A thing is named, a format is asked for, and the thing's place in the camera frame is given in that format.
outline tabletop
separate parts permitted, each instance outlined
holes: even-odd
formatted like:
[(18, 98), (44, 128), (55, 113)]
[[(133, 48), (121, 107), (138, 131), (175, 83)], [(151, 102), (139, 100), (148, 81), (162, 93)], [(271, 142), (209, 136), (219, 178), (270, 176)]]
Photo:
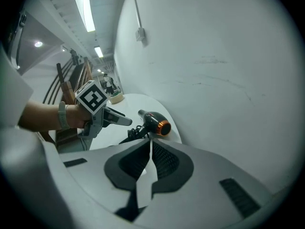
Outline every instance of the tabletop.
[(122, 140), (127, 138), (128, 130), (136, 128), (137, 125), (143, 125), (143, 121), (138, 115), (140, 109), (148, 112), (159, 112), (164, 115), (172, 125), (172, 130), (169, 135), (159, 136), (149, 133), (150, 137), (182, 143), (178, 129), (171, 115), (161, 103), (149, 96), (142, 94), (125, 94), (124, 99), (121, 102), (111, 104), (110, 101), (108, 101), (107, 106), (132, 119), (132, 124), (130, 126), (109, 125), (107, 128), (103, 128), (97, 137), (92, 140), (90, 150), (118, 145)]

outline ceiling light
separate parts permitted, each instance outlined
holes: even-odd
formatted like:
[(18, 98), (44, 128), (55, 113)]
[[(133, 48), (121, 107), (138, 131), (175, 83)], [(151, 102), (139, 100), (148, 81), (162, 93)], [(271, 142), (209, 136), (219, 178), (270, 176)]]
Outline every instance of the ceiling light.
[(75, 0), (75, 2), (87, 32), (95, 31), (90, 0)]
[(35, 43), (35, 47), (39, 48), (39, 47), (42, 46), (42, 44), (43, 44), (42, 42), (36, 42), (36, 43)]
[(95, 47), (94, 50), (96, 51), (97, 56), (99, 56), (100, 58), (103, 57), (102, 51), (100, 47)]

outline watch strap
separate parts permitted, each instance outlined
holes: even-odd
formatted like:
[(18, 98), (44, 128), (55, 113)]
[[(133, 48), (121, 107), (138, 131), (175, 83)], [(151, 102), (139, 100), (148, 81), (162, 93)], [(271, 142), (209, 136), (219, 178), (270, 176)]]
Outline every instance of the watch strap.
[(62, 130), (70, 128), (67, 122), (66, 107), (68, 107), (68, 105), (66, 106), (64, 101), (61, 101), (58, 107), (58, 119), (59, 123), (61, 124)]

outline hair dryer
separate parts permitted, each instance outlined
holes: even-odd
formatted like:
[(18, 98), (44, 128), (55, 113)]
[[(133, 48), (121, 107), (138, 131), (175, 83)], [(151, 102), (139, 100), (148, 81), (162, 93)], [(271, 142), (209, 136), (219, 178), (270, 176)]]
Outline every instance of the hair dryer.
[(171, 124), (162, 114), (158, 112), (146, 112), (144, 110), (139, 110), (138, 115), (143, 120), (143, 125), (138, 125), (136, 129), (129, 130), (128, 138), (121, 141), (120, 144), (141, 139), (149, 132), (166, 136), (171, 131)]

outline person's arm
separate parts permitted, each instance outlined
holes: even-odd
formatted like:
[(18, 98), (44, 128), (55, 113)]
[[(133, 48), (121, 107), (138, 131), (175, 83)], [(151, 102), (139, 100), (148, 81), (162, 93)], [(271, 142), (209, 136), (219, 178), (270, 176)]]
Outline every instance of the person's arm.
[[(71, 128), (83, 128), (85, 122), (91, 119), (91, 114), (81, 105), (69, 105), (66, 111), (67, 122)], [(33, 132), (60, 130), (58, 105), (29, 101), (23, 110), (19, 126)]]

